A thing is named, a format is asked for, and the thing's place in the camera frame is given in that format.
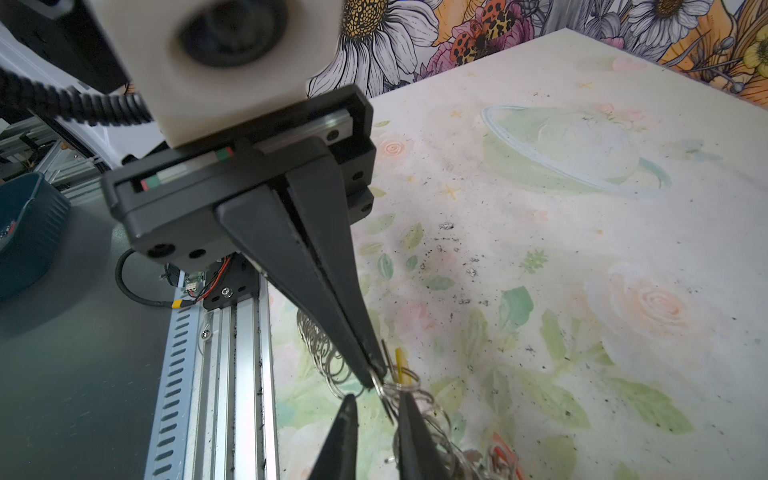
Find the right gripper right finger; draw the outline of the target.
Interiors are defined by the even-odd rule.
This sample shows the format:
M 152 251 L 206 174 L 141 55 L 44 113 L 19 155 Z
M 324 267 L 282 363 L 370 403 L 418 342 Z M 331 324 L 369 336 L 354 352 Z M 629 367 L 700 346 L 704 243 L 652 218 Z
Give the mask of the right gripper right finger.
M 399 475 L 404 480 L 448 480 L 448 472 L 410 392 L 401 392 L 398 410 Z

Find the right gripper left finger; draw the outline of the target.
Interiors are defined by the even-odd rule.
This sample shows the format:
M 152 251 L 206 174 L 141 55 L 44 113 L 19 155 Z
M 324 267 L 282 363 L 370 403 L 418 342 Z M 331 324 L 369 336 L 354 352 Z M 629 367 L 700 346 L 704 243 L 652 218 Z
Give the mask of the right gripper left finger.
M 309 480 L 355 480 L 358 447 L 356 397 L 346 395 L 308 477 Z

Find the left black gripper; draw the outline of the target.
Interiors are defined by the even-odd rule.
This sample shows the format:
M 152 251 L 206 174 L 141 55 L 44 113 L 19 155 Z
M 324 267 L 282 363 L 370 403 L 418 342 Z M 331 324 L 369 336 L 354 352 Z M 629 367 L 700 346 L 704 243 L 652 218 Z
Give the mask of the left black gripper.
M 108 172 L 104 198 L 131 247 L 158 264 L 194 272 L 236 246 L 372 388 L 386 365 L 349 221 L 372 209 L 373 114 L 357 86 L 342 87 Z M 335 161 L 313 160 L 323 154 Z M 263 185 L 283 174 L 286 189 Z

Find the silver metal keyring plate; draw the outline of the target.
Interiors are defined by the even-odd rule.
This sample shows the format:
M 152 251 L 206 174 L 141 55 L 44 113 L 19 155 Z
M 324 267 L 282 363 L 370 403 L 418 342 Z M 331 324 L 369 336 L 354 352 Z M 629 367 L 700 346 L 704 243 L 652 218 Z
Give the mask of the silver metal keyring plate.
M 361 396 L 364 392 L 363 388 L 359 388 L 356 392 L 341 389 L 341 386 L 352 376 L 352 372 L 322 329 L 303 312 L 297 313 L 297 326 L 313 363 L 326 380 L 331 392 L 341 400 L 341 403 L 348 394 L 353 394 L 356 399 Z M 382 381 L 374 384 L 374 391 L 382 401 L 387 417 L 395 425 L 392 442 L 393 457 L 389 461 L 396 466 L 398 475 L 399 444 L 397 433 L 399 396 L 401 392 L 405 391 L 413 395 L 432 436 L 432 440 L 437 447 L 438 454 L 448 472 L 449 479 L 490 479 L 486 470 L 488 450 L 485 454 L 477 451 L 461 450 L 451 440 L 452 423 L 447 412 L 437 403 L 434 395 L 421 388 L 419 376 L 409 368 L 413 382 L 410 386 L 401 385 L 395 378 L 395 363 L 391 361 L 389 356 L 385 360 L 387 361 L 389 374 Z

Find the coloured tagged keys bunch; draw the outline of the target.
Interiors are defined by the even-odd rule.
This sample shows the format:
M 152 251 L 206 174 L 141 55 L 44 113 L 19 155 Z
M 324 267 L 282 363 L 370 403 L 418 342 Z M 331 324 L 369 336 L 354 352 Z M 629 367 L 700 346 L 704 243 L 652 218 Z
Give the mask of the coloured tagged keys bunch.
M 486 470 L 490 479 L 524 480 L 519 457 L 500 437 L 494 437 L 486 457 Z

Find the yellow tagged key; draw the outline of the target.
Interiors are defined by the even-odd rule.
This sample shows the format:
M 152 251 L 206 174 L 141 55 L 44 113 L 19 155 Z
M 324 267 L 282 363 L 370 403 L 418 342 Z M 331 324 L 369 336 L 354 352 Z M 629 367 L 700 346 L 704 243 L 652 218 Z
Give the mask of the yellow tagged key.
M 406 354 L 400 347 L 395 349 L 395 378 L 399 384 L 404 386 L 410 386 L 413 382 L 409 373 Z

